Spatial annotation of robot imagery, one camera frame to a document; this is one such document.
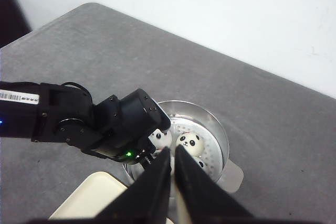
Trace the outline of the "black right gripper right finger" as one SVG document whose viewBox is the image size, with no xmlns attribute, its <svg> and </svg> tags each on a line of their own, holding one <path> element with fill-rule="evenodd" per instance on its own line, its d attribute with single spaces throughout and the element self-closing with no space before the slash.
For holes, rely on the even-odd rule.
<svg viewBox="0 0 336 224">
<path fill-rule="evenodd" d="M 175 149 L 175 181 L 192 223 L 250 223 L 254 216 L 221 189 L 179 146 Z"/>
</svg>

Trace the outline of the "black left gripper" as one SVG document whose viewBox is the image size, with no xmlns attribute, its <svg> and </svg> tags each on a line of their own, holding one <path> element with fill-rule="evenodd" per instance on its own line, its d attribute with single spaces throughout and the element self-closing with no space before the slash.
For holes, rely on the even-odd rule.
<svg viewBox="0 0 336 224">
<path fill-rule="evenodd" d="M 140 164 L 146 169 L 154 160 L 152 154 L 155 150 L 156 147 L 150 140 L 138 140 L 123 147 L 115 157 L 115 161 L 123 165 Z"/>
</svg>

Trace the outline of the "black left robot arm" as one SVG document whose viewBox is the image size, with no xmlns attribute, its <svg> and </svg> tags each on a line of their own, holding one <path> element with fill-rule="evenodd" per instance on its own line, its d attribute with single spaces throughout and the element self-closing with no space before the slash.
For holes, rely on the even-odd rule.
<svg viewBox="0 0 336 224">
<path fill-rule="evenodd" d="M 142 89 L 94 104 L 75 82 L 1 82 L 1 136 L 66 143 L 83 153 L 122 164 L 150 164 L 150 134 L 166 132 L 168 115 Z"/>
</svg>

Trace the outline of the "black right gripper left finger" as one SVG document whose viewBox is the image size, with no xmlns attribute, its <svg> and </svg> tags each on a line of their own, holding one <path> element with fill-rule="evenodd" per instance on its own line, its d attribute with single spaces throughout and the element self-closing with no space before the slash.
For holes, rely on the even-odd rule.
<svg viewBox="0 0 336 224">
<path fill-rule="evenodd" d="M 170 149 L 164 148 L 139 178 L 103 211 L 101 223 L 166 223 L 171 188 Z"/>
</svg>

